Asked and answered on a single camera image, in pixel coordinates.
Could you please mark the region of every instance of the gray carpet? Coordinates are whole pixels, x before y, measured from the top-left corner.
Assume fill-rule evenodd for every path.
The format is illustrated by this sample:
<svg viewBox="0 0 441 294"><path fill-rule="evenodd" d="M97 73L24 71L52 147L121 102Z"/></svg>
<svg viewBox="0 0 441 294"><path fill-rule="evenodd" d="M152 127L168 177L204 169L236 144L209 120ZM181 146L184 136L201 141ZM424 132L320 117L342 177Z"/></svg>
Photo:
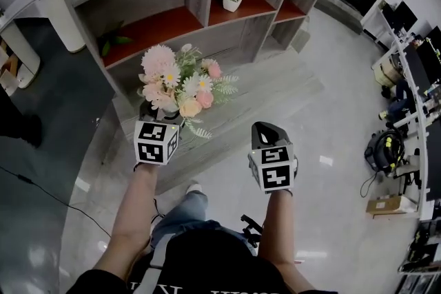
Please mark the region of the gray carpet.
<svg viewBox="0 0 441 294"><path fill-rule="evenodd" d="M0 136L0 165L69 202L96 120L113 91L83 50L70 54L48 20L17 21L42 60L29 88L12 101L40 116L43 142L34 149ZM32 185L0 171L0 287L5 293L58 293L59 251L67 209Z"/></svg>

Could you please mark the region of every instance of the person's left arm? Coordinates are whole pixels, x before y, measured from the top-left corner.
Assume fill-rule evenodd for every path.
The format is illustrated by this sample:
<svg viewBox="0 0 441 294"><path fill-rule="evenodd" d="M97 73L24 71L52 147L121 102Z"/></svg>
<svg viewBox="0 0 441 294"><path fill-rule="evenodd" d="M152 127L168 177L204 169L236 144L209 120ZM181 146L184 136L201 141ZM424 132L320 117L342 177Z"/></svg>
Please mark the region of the person's left arm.
<svg viewBox="0 0 441 294"><path fill-rule="evenodd" d="M126 281L150 238L157 174L158 167L154 165L143 164L136 168L116 215L110 242L94 269Z"/></svg>

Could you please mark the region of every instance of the white cylinder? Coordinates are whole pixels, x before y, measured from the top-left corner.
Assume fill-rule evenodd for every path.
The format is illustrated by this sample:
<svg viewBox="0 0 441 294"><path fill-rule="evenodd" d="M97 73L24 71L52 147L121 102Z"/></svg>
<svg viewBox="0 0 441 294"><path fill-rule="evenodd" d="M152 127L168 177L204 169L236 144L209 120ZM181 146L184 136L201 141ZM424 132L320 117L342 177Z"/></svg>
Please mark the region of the white cylinder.
<svg viewBox="0 0 441 294"><path fill-rule="evenodd" d="M72 18L64 0L39 0L38 7L49 18L66 49L75 53L83 49L83 37Z"/></svg>
<svg viewBox="0 0 441 294"><path fill-rule="evenodd" d="M20 61L35 75L40 67L40 57L32 49L28 41L26 41L26 38L22 35L15 22L12 21L7 25L3 31L1 31L0 36L5 40L6 44L10 46Z"/></svg>

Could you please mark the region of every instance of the person's right arm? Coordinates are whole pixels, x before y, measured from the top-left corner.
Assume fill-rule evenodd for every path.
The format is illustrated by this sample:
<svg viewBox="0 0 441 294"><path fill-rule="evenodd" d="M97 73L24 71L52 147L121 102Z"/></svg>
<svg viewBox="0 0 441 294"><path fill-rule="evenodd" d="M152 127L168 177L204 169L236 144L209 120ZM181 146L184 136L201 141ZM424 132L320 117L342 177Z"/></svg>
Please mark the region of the person's right arm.
<svg viewBox="0 0 441 294"><path fill-rule="evenodd" d="M314 290L294 264L294 201L287 191L275 191L269 198L258 256L279 270L291 292Z"/></svg>

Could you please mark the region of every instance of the wooden shelf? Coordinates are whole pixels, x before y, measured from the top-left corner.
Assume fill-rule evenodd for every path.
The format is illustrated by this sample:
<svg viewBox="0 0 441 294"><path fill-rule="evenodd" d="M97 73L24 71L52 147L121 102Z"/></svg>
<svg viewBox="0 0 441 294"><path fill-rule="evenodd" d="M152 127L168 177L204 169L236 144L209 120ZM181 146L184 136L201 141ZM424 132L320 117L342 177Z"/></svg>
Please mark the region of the wooden shelf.
<svg viewBox="0 0 441 294"><path fill-rule="evenodd" d="M304 16L306 16L306 14L302 10L300 10L296 6L296 4L294 4L290 0L284 0L274 22L278 23L288 20L294 20Z"/></svg>
<svg viewBox="0 0 441 294"><path fill-rule="evenodd" d="M222 5L222 0L212 0L208 26L246 17L254 17L260 14L268 14L273 11L276 11L276 9L270 6L265 0L242 0L239 9L235 12L225 10Z"/></svg>
<svg viewBox="0 0 441 294"><path fill-rule="evenodd" d="M133 22L121 28L118 35L129 37L134 41L112 46L109 54L103 58L104 66L113 66L119 61L142 52L153 45L201 28L203 27L197 18L185 6L160 12Z"/></svg>

